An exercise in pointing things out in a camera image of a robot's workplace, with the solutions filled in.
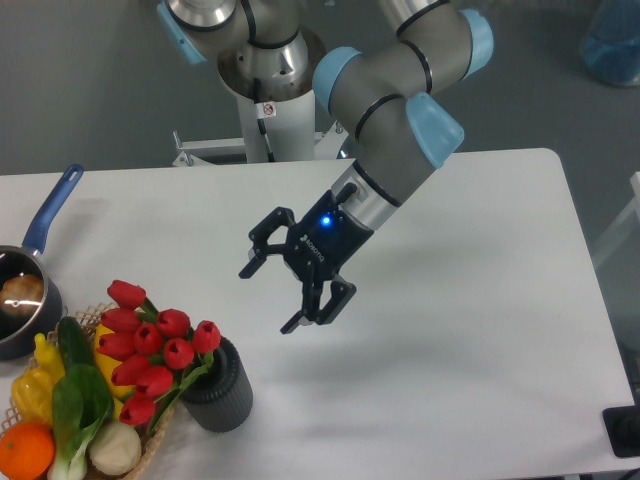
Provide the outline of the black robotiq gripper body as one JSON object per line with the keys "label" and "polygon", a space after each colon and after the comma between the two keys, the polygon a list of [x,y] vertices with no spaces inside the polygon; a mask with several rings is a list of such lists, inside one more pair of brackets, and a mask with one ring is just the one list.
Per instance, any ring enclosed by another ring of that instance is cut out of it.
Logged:
{"label": "black robotiq gripper body", "polygon": [[315,283],[332,280],[374,231],[352,219],[342,205],[355,195],[355,189],[331,190],[311,207],[304,217],[288,229],[284,262],[303,281],[308,271]]}

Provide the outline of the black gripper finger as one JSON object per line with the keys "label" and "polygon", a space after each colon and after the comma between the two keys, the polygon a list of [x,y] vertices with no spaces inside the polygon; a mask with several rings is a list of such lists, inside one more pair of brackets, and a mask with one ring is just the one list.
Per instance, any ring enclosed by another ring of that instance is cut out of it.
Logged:
{"label": "black gripper finger", "polygon": [[283,335],[300,326],[331,324],[357,292],[357,287],[339,275],[329,281],[329,299],[321,305],[324,281],[312,277],[302,281],[301,308],[280,328]]}
{"label": "black gripper finger", "polygon": [[248,233],[252,242],[249,261],[239,272],[241,279],[251,278],[271,255],[283,255],[285,244],[270,244],[269,238],[281,227],[290,228],[295,224],[294,213],[285,207],[276,207]]}

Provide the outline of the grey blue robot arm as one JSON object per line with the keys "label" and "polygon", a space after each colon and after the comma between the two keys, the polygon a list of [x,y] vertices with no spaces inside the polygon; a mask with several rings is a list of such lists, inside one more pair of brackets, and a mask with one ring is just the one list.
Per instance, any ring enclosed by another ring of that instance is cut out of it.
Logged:
{"label": "grey blue robot arm", "polygon": [[463,128],[434,94],[490,60],[493,33],[477,11],[447,1],[384,1],[395,42],[367,56],[326,51],[294,1],[162,1],[157,13],[192,64],[209,62],[237,101],[251,163],[310,159],[317,108],[359,154],[301,219],[274,209],[249,234],[242,278],[272,255],[302,285],[284,325],[332,322],[355,294],[341,267],[461,145]]}

